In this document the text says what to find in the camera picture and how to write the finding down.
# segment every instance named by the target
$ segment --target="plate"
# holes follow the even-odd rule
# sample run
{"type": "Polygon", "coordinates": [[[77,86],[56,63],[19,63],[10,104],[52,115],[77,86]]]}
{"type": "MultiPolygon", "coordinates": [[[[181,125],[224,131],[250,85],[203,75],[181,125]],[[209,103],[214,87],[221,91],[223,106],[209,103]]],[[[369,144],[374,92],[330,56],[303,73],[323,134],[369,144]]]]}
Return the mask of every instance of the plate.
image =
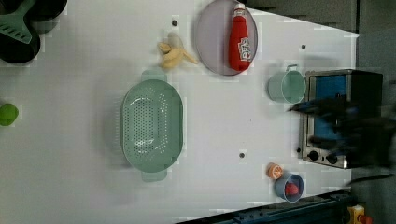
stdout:
{"type": "MultiPolygon", "coordinates": [[[[202,63],[212,72],[234,76],[235,71],[228,62],[228,45],[233,25],[233,9],[239,2],[234,0],[216,0],[201,13],[195,30],[195,44],[202,63]]],[[[247,9],[247,32],[252,59],[258,46],[256,23],[247,9]]]]}

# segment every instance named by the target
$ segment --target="mug handle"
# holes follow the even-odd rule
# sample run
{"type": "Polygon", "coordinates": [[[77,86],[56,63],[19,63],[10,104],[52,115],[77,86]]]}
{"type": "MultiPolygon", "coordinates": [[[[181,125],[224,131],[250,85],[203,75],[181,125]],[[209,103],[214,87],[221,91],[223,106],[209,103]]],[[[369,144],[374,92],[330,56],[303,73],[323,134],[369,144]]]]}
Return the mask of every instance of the mug handle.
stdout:
{"type": "Polygon", "coordinates": [[[297,68],[297,67],[298,67],[298,64],[291,64],[291,65],[289,65],[288,68],[286,69],[286,71],[289,72],[289,70],[290,70],[292,67],[296,67],[296,68],[297,68]]]}

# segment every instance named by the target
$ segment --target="floor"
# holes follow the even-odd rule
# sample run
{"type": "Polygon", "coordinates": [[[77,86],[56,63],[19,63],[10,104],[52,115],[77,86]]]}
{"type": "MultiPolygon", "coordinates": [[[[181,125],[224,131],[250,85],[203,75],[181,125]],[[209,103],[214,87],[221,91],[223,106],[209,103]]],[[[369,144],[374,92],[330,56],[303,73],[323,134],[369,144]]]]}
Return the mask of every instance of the floor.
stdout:
{"type": "MultiPolygon", "coordinates": [[[[248,7],[260,8],[295,19],[321,23],[361,34],[358,67],[384,75],[383,108],[396,103],[396,1],[394,0],[247,0],[248,7]]],[[[396,139],[391,155],[396,164],[396,139]]],[[[380,170],[360,168],[352,178],[380,174],[380,170]]],[[[352,193],[365,205],[374,223],[396,223],[396,177],[354,184],[352,193]]]]}

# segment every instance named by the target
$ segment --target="oven knob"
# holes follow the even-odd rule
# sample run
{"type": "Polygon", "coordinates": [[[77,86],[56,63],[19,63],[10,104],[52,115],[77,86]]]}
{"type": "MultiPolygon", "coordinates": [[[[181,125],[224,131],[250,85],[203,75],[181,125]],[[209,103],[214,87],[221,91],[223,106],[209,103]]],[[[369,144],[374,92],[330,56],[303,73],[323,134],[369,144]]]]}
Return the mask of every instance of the oven knob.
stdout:
{"type": "Polygon", "coordinates": [[[311,159],[312,161],[317,161],[319,158],[319,154],[316,151],[311,151],[308,154],[309,159],[311,159]]]}
{"type": "Polygon", "coordinates": [[[336,164],[338,162],[338,158],[334,155],[329,155],[326,159],[330,164],[336,164]]]}

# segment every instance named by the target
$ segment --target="oven window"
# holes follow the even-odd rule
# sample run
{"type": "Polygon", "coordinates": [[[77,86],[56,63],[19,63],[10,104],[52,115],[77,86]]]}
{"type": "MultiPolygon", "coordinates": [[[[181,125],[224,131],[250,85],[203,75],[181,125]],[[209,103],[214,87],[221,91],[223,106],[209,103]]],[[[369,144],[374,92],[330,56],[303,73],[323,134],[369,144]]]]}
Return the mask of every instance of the oven window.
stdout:
{"type": "MultiPolygon", "coordinates": [[[[315,77],[315,99],[335,98],[337,95],[347,95],[347,76],[315,77]]],[[[338,139],[340,136],[332,130],[323,119],[314,119],[314,136],[338,139]]]]}

